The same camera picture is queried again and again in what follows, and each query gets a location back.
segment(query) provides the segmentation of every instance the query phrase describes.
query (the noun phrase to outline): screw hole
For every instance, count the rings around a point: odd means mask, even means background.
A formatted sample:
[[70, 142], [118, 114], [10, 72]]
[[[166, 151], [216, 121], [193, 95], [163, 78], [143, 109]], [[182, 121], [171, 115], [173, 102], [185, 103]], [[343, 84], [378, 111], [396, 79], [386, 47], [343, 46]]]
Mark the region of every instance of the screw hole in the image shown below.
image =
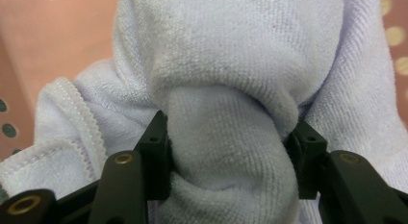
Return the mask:
[[307, 137], [307, 140], [309, 140], [309, 141], [316, 141], [316, 138], [315, 138], [315, 137]]
[[6, 102], [4, 102], [2, 99], [0, 99], [0, 112], [6, 112], [6, 111], [7, 111]]
[[17, 130], [12, 124], [4, 124], [2, 127], [3, 134], [6, 137], [15, 137], [17, 136]]
[[342, 153], [339, 157], [343, 162], [346, 163], [360, 163], [360, 159], [352, 154]]
[[8, 209], [7, 212], [11, 215], [20, 215], [26, 212], [31, 211], [35, 208], [41, 198], [38, 195], [29, 195], [19, 199], [18, 201], [14, 202]]
[[127, 162], [131, 162], [132, 159], [133, 159], [133, 156], [130, 154], [121, 154], [115, 158], [115, 163], [125, 164]]

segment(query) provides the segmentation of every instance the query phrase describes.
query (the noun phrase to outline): white towel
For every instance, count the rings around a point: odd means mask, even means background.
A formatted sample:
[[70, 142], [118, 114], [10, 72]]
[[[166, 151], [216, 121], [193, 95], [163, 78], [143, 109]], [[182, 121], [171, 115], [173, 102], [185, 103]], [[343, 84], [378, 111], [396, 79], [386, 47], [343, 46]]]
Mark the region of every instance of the white towel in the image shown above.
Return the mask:
[[151, 222], [319, 223], [282, 145], [299, 118], [408, 191], [379, 0], [119, 0], [114, 46], [42, 91], [35, 145], [0, 163], [10, 195], [97, 179], [156, 110], [177, 172]]

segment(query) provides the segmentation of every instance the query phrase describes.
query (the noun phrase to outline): pink surface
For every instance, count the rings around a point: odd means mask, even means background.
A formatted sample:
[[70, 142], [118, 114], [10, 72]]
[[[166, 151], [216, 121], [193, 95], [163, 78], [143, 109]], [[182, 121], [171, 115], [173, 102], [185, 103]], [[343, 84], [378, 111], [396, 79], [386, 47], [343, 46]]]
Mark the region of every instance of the pink surface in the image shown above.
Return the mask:
[[0, 161], [33, 142], [39, 90], [54, 79], [72, 79], [112, 55], [116, 0], [0, 0], [0, 127], [12, 123], [17, 136], [0, 133]]

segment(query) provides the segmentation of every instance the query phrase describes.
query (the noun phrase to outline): metal screw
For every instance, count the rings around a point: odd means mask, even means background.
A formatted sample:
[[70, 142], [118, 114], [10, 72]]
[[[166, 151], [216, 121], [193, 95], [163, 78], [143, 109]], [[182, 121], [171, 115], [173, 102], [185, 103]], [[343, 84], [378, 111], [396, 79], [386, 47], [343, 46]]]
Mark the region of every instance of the metal screw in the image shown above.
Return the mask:
[[343, 162], [347, 162], [347, 163], [359, 163], [360, 162], [360, 159], [357, 156], [346, 154], [346, 153], [341, 154], [340, 159], [343, 160]]
[[38, 195], [28, 195], [14, 202], [7, 209], [7, 212], [11, 215], [23, 214], [35, 208], [39, 204], [40, 201], [41, 201], [41, 197], [39, 197]]
[[131, 162], [132, 159], [133, 159], [133, 156], [130, 154], [121, 154], [115, 158], [115, 163], [125, 164], [127, 162]]

